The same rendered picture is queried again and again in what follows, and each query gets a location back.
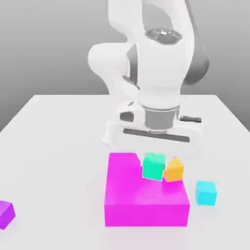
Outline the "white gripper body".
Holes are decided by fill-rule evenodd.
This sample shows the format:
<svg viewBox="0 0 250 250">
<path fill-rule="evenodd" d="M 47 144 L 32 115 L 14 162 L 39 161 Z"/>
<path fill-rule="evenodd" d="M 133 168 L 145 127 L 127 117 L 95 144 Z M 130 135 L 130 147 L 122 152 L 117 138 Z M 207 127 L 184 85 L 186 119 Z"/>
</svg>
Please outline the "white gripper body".
<svg viewBox="0 0 250 250">
<path fill-rule="evenodd" d="M 198 124 L 177 122 L 166 133 L 151 133 L 125 127 L 114 121 L 106 123 L 103 142 L 116 152 L 153 152 L 168 157 L 195 159 L 203 151 L 203 132 Z"/>
</svg>

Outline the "small green cube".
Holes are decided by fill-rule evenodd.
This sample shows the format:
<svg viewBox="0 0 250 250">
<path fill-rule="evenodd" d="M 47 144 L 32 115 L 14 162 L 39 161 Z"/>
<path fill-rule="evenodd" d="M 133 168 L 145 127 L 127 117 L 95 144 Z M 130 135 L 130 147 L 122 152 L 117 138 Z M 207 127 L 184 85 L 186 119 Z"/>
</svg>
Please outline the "small green cube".
<svg viewBox="0 0 250 250">
<path fill-rule="evenodd" d="M 162 181 L 163 172 L 165 169 L 166 156 L 148 152 L 143 159 L 142 177 Z"/>
</svg>

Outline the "small orange cube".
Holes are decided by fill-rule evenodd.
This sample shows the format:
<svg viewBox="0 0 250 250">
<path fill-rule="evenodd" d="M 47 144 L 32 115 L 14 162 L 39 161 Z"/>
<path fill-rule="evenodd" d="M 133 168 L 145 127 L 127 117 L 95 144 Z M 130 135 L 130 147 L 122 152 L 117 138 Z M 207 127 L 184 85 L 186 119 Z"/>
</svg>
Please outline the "small orange cube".
<svg viewBox="0 0 250 250">
<path fill-rule="evenodd" d="M 183 164 L 177 157 L 174 157 L 165 167 L 163 177 L 167 182 L 181 181 L 183 179 L 183 173 Z"/>
</svg>

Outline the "small cyan cube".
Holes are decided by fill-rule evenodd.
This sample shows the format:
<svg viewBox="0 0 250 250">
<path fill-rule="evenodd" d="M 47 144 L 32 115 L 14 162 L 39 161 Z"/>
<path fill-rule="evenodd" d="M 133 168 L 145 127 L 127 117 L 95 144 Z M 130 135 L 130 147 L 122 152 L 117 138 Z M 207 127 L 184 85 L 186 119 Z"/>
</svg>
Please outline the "small cyan cube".
<svg viewBox="0 0 250 250">
<path fill-rule="evenodd" d="M 198 205 L 215 206 L 217 190 L 214 182 L 197 181 L 195 191 Z"/>
</svg>

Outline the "small purple cube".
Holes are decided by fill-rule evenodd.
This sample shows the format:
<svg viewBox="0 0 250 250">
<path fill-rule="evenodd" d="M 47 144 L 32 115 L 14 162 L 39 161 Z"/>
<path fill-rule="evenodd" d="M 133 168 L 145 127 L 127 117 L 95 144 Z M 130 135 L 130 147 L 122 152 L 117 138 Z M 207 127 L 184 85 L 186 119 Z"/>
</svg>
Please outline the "small purple cube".
<svg viewBox="0 0 250 250">
<path fill-rule="evenodd" d="M 0 201 L 0 229 L 5 229 L 15 216 L 13 204 L 7 201 Z"/>
</svg>

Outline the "large magenta box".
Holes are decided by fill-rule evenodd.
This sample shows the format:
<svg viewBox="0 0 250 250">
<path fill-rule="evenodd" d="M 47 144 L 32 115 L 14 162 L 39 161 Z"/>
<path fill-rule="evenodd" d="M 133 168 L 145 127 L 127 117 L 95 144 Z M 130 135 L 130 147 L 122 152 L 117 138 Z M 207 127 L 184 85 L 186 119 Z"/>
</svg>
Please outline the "large magenta box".
<svg viewBox="0 0 250 250">
<path fill-rule="evenodd" d="M 190 203 L 183 181 L 142 177 L 135 153 L 110 153 L 104 198 L 107 227 L 185 227 Z"/>
</svg>

